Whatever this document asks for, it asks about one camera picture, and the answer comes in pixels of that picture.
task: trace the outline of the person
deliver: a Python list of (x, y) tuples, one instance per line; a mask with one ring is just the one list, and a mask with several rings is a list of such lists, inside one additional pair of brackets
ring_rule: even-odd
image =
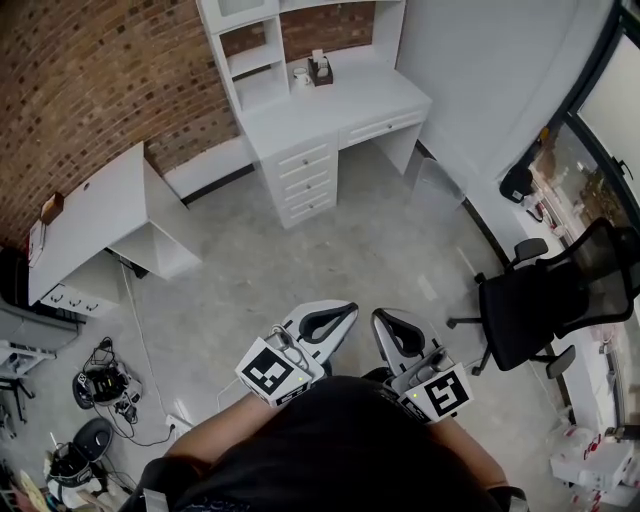
[(424, 426), (382, 384), (329, 377), (286, 406), (249, 394), (150, 462), (172, 512), (524, 512), (498, 463), (453, 419)]

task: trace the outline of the cup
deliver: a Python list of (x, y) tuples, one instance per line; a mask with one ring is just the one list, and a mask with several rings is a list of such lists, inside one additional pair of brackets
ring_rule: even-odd
[(307, 68), (295, 68), (293, 70), (293, 77), (297, 87), (304, 88), (311, 83), (311, 77)]

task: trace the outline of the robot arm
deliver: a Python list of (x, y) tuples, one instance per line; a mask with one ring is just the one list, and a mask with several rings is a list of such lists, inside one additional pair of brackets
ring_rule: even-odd
[(302, 304), (258, 338), (236, 368), (238, 378), (271, 407), (279, 407), (325, 376), (322, 367), (358, 317), (353, 302)]
[(434, 423), (473, 401), (462, 364), (455, 364), (423, 318), (400, 309), (376, 309), (371, 316), (380, 354), (393, 377), (398, 402), (421, 423)]

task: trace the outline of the mesh chair back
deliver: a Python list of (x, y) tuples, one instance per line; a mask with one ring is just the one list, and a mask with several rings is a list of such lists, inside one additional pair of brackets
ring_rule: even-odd
[(631, 292), (636, 298), (640, 294), (640, 234), (632, 227), (616, 228), (629, 267)]
[(627, 320), (633, 312), (629, 258), (620, 233), (597, 219), (545, 267), (547, 312), (558, 338), (589, 325)]

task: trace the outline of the small box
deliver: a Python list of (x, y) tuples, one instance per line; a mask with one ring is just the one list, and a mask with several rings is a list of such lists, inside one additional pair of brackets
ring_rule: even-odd
[(46, 231), (42, 221), (37, 221), (29, 231), (29, 266), (34, 267), (44, 249), (44, 234)]
[(62, 213), (62, 210), (64, 210), (64, 197), (60, 192), (56, 192), (42, 205), (40, 219), (45, 226), (48, 226)]
[(333, 70), (331, 69), (331, 63), (327, 59), (327, 65), (329, 66), (329, 74), (327, 76), (318, 76), (318, 64), (316, 64), (312, 58), (308, 59), (309, 64), (309, 76), (316, 87), (321, 85), (331, 85), (333, 83)]

